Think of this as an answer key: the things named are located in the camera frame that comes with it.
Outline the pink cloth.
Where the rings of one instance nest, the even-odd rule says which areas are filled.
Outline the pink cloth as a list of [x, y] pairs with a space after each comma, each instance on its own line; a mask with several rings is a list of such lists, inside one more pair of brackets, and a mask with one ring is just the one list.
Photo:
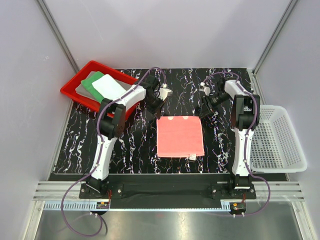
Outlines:
[[203, 128], [197, 116], [162, 116], [156, 121], [156, 147], [160, 158], [205, 155]]

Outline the white cloth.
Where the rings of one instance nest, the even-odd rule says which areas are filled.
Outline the white cloth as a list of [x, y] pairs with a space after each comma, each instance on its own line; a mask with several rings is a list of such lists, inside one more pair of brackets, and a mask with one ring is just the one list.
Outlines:
[[131, 88], [131, 84], [114, 79], [106, 74], [92, 83], [93, 88], [104, 98], [114, 100]]

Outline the green towel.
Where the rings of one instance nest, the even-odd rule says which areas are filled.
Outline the green towel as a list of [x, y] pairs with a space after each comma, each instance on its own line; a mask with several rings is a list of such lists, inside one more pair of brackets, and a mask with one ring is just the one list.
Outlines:
[[81, 87], [83, 88], [82, 95], [93, 101], [101, 103], [104, 97], [93, 87], [93, 83], [103, 76], [104, 74], [100, 71], [91, 71], [89, 75], [80, 82]]

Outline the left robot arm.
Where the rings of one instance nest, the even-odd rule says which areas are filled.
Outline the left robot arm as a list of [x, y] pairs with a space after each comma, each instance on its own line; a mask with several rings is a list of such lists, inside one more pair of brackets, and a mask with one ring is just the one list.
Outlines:
[[165, 101], [173, 91], [155, 77], [147, 81], [137, 81], [129, 89], [125, 89], [107, 75], [94, 82], [93, 87], [103, 96], [103, 100], [96, 120], [96, 152], [85, 184], [95, 197], [103, 198], [108, 193], [112, 152], [125, 129], [127, 112], [140, 101], [144, 101], [147, 110], [159, 119]]

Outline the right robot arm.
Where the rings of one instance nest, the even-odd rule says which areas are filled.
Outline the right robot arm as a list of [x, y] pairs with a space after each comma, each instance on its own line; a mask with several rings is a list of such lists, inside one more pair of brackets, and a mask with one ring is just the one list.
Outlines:
[[228, 183], [221, 188], [221, 193], [236, 199], [250, 192], [252, 187], [251, 145], [254, 130], [260, 120], [260, 96], [247, 91], [240, 81], [235, 79], [222, 78], [218, 86], [218, 92], [211, 93], [204, 82], [200, 83], [199, 118], [212, 115], [215, 107], [232, 99], [230, 125], [235, 133], [235, 153]]

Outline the white perforated basket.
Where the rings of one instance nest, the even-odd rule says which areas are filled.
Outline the white perforated basket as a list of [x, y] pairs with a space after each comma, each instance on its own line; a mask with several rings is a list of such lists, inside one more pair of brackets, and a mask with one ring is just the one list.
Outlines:
[[308, 164], [295, 128], [285, 108], [261, 105], [254, 130], [250, 168], [261, 173], [299, 173]]

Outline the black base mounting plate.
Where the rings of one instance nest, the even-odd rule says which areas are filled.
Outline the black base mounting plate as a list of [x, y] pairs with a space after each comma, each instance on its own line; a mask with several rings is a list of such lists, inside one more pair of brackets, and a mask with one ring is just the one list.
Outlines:
[[169, 210], [200, 209], [218, 207], [220, 200], [255, 200], [257, 187], [233, 189], [234, 180], [227, 173], [204, 174], [111, 174], [102, 182], [102, 191], [87, 186], [83, 180], [73, 187], [74, 193], [66, 189], [57, 175], [51, 176], [55, 183], [52, 198], [98, 200], [111, 198], [113, 209]]

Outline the red plastic tray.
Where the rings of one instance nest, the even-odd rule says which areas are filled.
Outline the red plastic tray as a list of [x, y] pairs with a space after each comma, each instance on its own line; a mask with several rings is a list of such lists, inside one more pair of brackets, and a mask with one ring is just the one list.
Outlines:
[[84, 80], [92, 71], [101, 72], [103, 74], [109, 74], [115, 80], [119, 80], [120, 82], [130, 85], [134, 84], [137, 80], [134, 77], [131, 77], [125, 73], [120, 72], [119, 70], [108, 67], [97, 61], [89, 61], [71, 80], [69, 80], [60, 89], [60, 92], [72, 99], [74, 102], [81, 104], [84, 107], [87, 107], [95, 112], [99, 111], [100, 103], [76, 93], [76, 88], [81, 84], [81, 81]]

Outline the right connector board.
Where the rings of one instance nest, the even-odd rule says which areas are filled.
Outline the right connector board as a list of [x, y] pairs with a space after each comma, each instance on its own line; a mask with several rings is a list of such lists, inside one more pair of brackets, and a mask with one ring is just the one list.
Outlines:
[[245, 212], [247, 205], [245, 202], [233, 202], [230, 204], [230, 209], [232, 211]]

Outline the connector board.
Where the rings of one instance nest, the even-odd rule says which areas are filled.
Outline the connector board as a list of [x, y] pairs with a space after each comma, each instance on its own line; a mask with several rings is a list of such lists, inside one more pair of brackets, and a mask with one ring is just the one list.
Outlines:
[[109, 201], [98, 201], [96, 203], [96, 209], [107, 210], [109, 208], [110, 208], [110, 202]]
[[233, 202], [230, 204], [230, 209], [232, 211], [245, 212], [247, 205], [245, 202]]

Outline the left connector board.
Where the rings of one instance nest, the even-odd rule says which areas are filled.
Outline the left connector board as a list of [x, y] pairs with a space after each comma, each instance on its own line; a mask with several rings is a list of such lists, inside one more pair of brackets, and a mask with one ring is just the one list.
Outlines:
[[96, 203], [96, 209], [107, 210], [109, 208], [110, 208], [110, 202], [109, 201], [98, 201]]

